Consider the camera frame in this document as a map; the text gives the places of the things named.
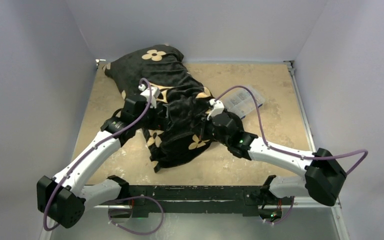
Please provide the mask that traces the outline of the black floral pillowcase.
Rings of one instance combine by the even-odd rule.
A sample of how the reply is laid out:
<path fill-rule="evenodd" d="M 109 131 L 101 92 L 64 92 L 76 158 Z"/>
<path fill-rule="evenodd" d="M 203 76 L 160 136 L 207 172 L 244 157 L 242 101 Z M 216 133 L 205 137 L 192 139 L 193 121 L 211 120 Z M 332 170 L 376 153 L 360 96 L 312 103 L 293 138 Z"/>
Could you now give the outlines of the black floral pillowcase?
<path fill-rule="evenodd" d="M 210 90 L 197 81 L 183 64 L 184 55 L 168 44 L 157 44 L 128 53 L 103 66 L 104 74 L 114 80 L 123 98 L 139 92 L 139 81 L 148 80 L 159 89 L 156 98 L 163 129 L 143 128 L 142 133 L 155 162 L 154 172 L 191 162 L 212 143 L 193 132 L 210 111 L 214 99 Z"/>

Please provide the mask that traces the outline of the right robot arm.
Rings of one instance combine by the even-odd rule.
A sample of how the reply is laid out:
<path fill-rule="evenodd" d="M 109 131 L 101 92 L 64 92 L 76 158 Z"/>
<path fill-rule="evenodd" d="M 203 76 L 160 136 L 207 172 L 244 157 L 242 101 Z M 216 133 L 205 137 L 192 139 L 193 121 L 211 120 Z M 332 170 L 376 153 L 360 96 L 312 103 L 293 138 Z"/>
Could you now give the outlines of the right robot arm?
<path fill-rule="evenodd" d="M 260 196 L 268 204 L 284 197 L 311 197 L 332 207 L 347 178 L 345 170 L 328 150 L 302 151 L 264 142 L 261 136 L 245 131 L 241 123 L 226 112 L 209 120 L 202 119 L 193 131 L 201 140 L 224 145 L 237 158 L 269 163 L 294 173 L 294 177 L 275 176 L 266 181 Z"/>

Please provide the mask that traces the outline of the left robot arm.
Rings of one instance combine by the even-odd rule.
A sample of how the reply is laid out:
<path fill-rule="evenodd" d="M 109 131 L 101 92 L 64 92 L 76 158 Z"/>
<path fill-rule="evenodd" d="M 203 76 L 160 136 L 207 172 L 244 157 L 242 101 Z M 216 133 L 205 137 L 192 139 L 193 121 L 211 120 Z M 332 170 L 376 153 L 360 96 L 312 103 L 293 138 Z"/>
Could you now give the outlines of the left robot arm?
<path fill-rule="evenodd" d="M 50 232 L 62 226 L 73 227 L 88 210 L 114 201 L 118 205 L 134 203 L 146 196 L 130 190 L 130 184 L 118 176 L 87 185 L 98 168 L 120 150 L 141 128 L 160 130 L 160 108 L 144 97 L 126 100 L 97 132 L 91 143 L 68 166 L 53 177 L 42 176 L 36 184 L 37 208 L 43 214 L 42 225 Z"/>

